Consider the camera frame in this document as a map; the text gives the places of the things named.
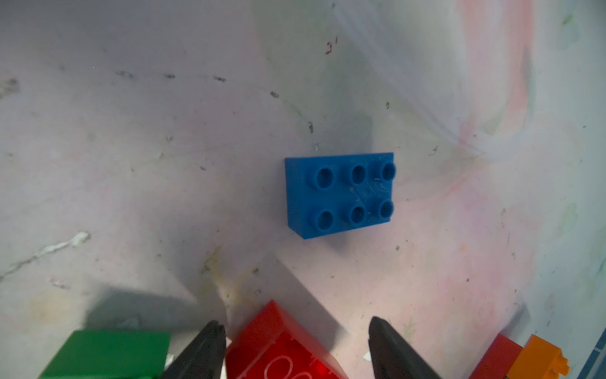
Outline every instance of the lego stud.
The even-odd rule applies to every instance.
[[[393,162],[378,162],[373,167],[373,177],[382,181],[392,181],[396,177],[396,165]]]
[[[312,171],[309,178],[310,185],[320,191],[325,191],[332,187],[334,181],[335,173],[327,166],[322,166]]]
[[[346,223],[357,226],[366,219],[366,208],[360,203],[354,203],[345,208],[343,219]]]
[[[380,201],[375,213],[380,218],[390,218],[393,214],[393,202],[391,200]]]
[[[330,230],[335,220],[335,214],[328,209],[322,209],[311,214],[311,226],[324,233]]]
[[[396,165],[391,162],[385,162],[381,166],[381,179],[391,181],[396,177]]]
[[[345,168],[345,182],[350,186],[357,186],[366,181],[366,165],[352,164]]]

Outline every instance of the stain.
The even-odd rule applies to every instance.
[[[566,18],[564,18],[564,20],[562,21],[562,26],[565,26],[566,24],[571,23],[574,20],[574,15],[571,13],[568,16],[566,16]]]
[[[19,91],[19,81],[16,78],[0,82],[0,99]]]
[[[30,300],[31,317],[41,324],[59,324],[71,318],[74,311],[67,291],[51,289]]]
[[[592,300],[602,289],[606,273],[606,226],[597,231],[589,263],[579,273],[577,286],[584,297]]]
[[[566,209],[564,209],[562,221],[560,222],[560,225],[558,227],[558,236],[563,236],[573,230],[578,219],[579,214],[577,213],[576,203],[568,204],[566,206]]]
[[[70,290],[72,288],[69,284],[66,284],[64,281],[59,280],[55,277],[50,277],[48,281],[50,284],[53,285],[53,287],[57,287],[59,289]]]
[[[522,53],[521,72],[524,86],[526,87],[526,122],[532,121],[534,117],[534,105],[536,104],[536,68],[532,61],[531,53],[528,47],[524,48]]]
[[[555,309],[557,305],[557,301],[556,301],[556,295],[552,292],[549,297],[547,297],[547,300],[545,300],[545,302],[543,303],[543,308],[546,311],[553,311]]]
[[[121,76],[123,78],[127,78],[127,79],[134,79],[135,75],[128,72],[128,71],[116,71],[116,75]]]
[[[415,336],[416,333],[416,324],[413,321],[413,318],[410,318],[410,321],[408,321],[408,324],[404,325],[404,331],[402,333],[402,337],[407,340],[408,342],[410,342],[410,340],[412,340],[412,338]]]
[[[206,255],[208,255],[208,258],[206,258],[202,263],[202,269],[200,270],[200,273],[206,273],[211,271],[212,267],[217,264],[217,262],[219,261],[218,258],[219,253],[221,252],[221,246],[222,245],[215,246],[213,252],[210,253],[210,255],[208,255],[209,252],[206,253]]]
[[[0,273],[0,282],[4,280],[7,276],[17,272],[22,267],[37,261],[38,259],[44,257],[45,255],[51,255],[56,253],[57,251],[63,250],[66,247],[79,247],[86,241],[90,239],[90,233],[80,231],[76,233],[75,236],[70,238],[68,241],[64,241],[55,245],[44,246],[42,249],[34,253],[30,258],[26,260],[18,261],[17,263],[13,263],[5,272]]]
[[[482,128],[486,132],[486,134],[488,134],[489,136],[494,136],[496,134],[497,129],[499,128],[499,125],[501,125],[501,121],[503,120],[503,116],[505,115],[506,111],[507,104],[504,104],[490,119],[488,119],[488,121],[484,123]]]

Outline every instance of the white surface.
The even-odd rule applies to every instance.
[[[562,25],[567,4],[534,7],[534,117],[489,162],[426,126],[329,2],[2,2],[0,82],[19,91],[0,99],[0,271],[91,239],[0,283],[0,377],[35,377],[72,330],[135,315],[177,332],[217,318],[234,337],[271,298],[352,379],[372,377],[372,315],[465,378],[524,305],[517,342],[536,331],[575,377],[606,316],[606,9],[580,2]],[[423,59],[458,28],[426,38],[422,17],[393,14]],[[460,40],[444,42],[455,56]],[[284,157],[381,151],[398,167],[389,224],[288,229]]]

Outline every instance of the scratched table surface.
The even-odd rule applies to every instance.
[[[367,1],[433,97],[363,3],[0,3],[0,377],[82,327],[233,338],[272,298],[352,379],[373,315],[444,378],[503,328],[579,373],[606,316],[605,3]],[[395,153],[390,223],[287,227],[285,157],[369,152]]]

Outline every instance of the dark mark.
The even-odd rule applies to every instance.
[[[19,81],[15,78],[0,82],[0,99],[19,92]]]
[[[134,74],[128,72],[128,71],[116,71],[116,75],[121,76],[123,78],[128,78],[128,79],[134,79],[135,76]]]
[[[562,26],[565,26],[566,24],[570,23],[573,19],[574,15],[572,14],[566,16],[566,18],[562,21]]]

